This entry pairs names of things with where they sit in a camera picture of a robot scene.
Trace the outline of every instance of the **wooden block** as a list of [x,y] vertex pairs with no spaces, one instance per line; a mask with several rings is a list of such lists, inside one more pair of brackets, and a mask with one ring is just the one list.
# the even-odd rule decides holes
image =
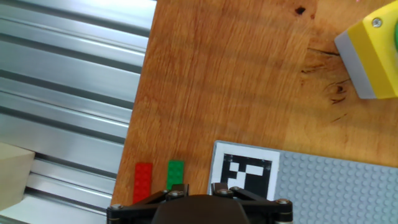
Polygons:
[[35,153],[0,142],[0,210],[19,203]]

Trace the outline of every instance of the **wood knot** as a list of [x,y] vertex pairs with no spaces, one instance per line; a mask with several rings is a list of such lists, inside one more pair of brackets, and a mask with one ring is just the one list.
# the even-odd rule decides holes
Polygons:
[[325,87],[324,92],[332,105],[345,101],[347,97],[348,81],[350,81],[350,79],[341,82],[333,82]]
[[296,8],[294,11],[297,13],[297,15],[302,15],[303,12],[305,11],[305,8],[300,6],[300,7]]

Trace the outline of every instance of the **gray lego baseplate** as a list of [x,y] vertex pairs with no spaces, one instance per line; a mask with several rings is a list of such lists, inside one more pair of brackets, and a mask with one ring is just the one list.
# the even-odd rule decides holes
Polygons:
[[275,198],[293,202],[294,223],[398,223],[397,168],[255,148],[280,152]]

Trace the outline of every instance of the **green lego brick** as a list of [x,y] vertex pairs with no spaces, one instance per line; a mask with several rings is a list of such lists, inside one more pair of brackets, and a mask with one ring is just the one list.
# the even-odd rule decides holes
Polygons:
[[182,184],[184,174],[184,161],[169,161],[167,170],[167,189],[170,190],[173,184]]

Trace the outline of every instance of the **lego brick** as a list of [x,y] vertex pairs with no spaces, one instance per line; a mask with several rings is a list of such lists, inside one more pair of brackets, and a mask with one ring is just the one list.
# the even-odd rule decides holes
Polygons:
[[132,202],[136,203],[150,196],[150,185],[152,182],[152,164],[140,163],[136,164],[134,177],[134,192]]
[[217,144],[280,152],[275,199],[293,202],[294,223],[398,223],[397,168]]
[[171,189],[173,184],[182,184],[184,173],[184,161],[169,161],[167,170],[167,189]]

